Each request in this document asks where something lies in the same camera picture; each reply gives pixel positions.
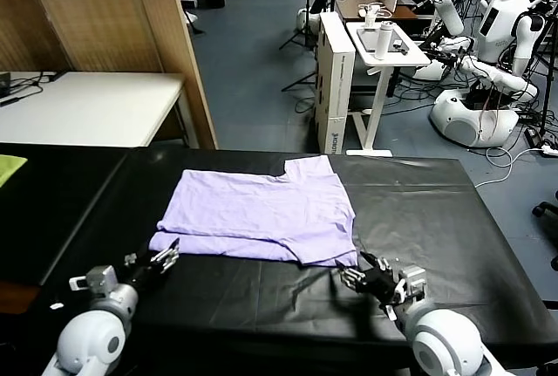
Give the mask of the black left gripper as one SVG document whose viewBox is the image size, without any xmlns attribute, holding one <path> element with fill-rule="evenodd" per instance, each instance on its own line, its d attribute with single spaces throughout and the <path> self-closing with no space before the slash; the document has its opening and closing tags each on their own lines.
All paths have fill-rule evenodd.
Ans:
<svg viewBox="0 0 558 376">
<path fill-rule="evenodd" d="M 125 255 L 124 264 L 117 269 L 117 278 L 121 284 L 128 284 L 135 290 L 150 290 L 177 262 L 180 239 L 176 238 L 165 249 L 153 256 L 149 261 L 149 254 L 131 253 Z"/>
</svg>

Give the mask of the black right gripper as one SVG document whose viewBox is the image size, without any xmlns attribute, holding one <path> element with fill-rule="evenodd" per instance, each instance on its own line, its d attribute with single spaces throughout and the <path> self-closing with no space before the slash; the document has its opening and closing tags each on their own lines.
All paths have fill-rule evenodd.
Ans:
<svg viewBox="0 0 558 376">
<path fill-rule="evenodd" d="M 361 251 L 360 255 L 371 266 L 365 272 L 335 261 L 341 282 L 353 291 L 371 294 L 380 304 L 402 304 L 405 294 L 395 281 L 387 260 L 366 251 Z"/>
</svg>

